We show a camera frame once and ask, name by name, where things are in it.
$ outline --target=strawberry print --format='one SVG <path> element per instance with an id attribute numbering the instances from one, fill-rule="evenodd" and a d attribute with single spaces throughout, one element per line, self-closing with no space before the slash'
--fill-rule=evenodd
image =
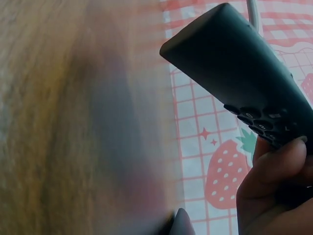
<path id="1" fill-rule="evenodd" d="M 309 73 L 301 84 L 304 93 L 309 98 L 309 102 L 313 104 L 313 73 Z"/>
<path id="2" fill-rule="evenodd" d="M 237 137 L 243 145 L 242 149 L 253 153 L 256 137 L 242 130 L 243 137 Z M 242 180 L 250 170 L 246 155 L 237 150 L 234 140 L 224 142 L 215 151 L 208 168 L 205 198 L 215 208 L 236 208 L 236 192 Z"/>

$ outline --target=black remote control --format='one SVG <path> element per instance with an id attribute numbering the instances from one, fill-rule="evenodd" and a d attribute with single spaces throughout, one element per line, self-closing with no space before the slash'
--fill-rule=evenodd
<path id="1" fill-rule="evenodd" d="M 313 154 L 310 104 L 270 46 L 230 4 L 195 19 L 160 55 L 275 148 L 304 135 Z"/>

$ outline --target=wood grain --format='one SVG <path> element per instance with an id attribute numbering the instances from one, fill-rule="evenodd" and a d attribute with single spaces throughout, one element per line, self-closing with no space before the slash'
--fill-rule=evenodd
<path id="1" fill-rule="evenodd" d="M 161 22 L 158 0 L 0 1 L 1 235 L 146 235 L 176 206 L 169 73 L 141 49 Z"/>

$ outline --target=tablecloth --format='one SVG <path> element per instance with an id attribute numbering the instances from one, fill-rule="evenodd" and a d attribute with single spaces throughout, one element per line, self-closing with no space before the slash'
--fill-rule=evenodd
<path id="1" fill-rule="evenodd" d="M 222 2 L 162 0 L 166 38 Z M 248 17 L 245 1 L 230 3 Z M 313 0 L 259 0 L 257 4 L 264 38 L 312 103 Z M 236 235 L 236 190 L 252 167 L 256 136 L 215 97 L 169 66 L 185 209 L 196 235 Z"/>

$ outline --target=fingernail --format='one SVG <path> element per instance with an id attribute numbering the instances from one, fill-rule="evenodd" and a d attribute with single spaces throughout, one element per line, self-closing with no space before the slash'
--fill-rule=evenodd
<path id="1" fill-rule="evenodd" d="M 304 143 L 306 143 L 308 141 L 308 138 L 306 136 L 300 136 L 300 137 L 296 138 L 296 140 L 301 140 Z"/>

